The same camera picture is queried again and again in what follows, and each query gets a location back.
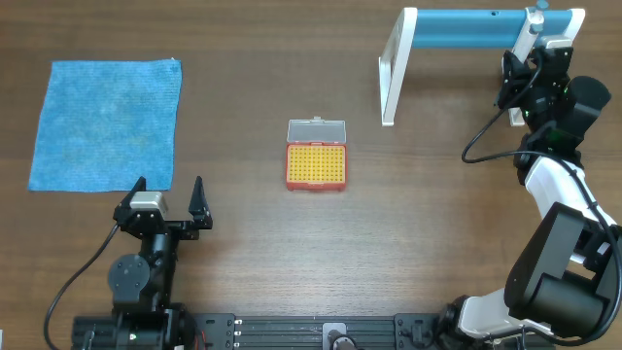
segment yellow grid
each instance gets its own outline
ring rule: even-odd
[[[344,183],[346,154],[344,146],[289,146],[288,181],[296,183]]]

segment wooden table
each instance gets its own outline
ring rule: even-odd
[[[460,161],[500,87],[501,51],[416,51],[397,126],[380,126],[378,55],[405,6],[524,8],[534,1],[3,1],[0,4],[0,329],[5,349],[43,349],[44,315],[93,254],[124,193],[26,187],[51,61],[175,57],[184,70],[172,216],[186,218],[196,175],[212,231],[183,242],[175,300],[238,315],[435,312],[504,285],[540,218],[511,160]],[[622,220],[622,3],[585,7],[571,74],[613,98],[580,150],[591,190]],[[289,119],[347,123],[345,192],[288,192]],[[496,124],[474,149],[516,149],[525,128]],[[138,251],[118,234],[63,297],[52,337],[75,315],[106,314],[110,264]],[[615,349],[622,322],[586,348]]]

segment blue roller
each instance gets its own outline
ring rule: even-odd
[[[525,10],[418,10],[415,49],[511,49],[525,23]],[[572,11],[545,11],[545,35],[562,34]]]

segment red and yellow container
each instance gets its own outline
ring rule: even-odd
[[[343,191],[348,178],[344,121],[291,120],[285,179],[288,190]]]

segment blue towel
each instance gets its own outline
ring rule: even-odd
[[[170,190],[181,86],[174,59],[54,62],[28,188]]]

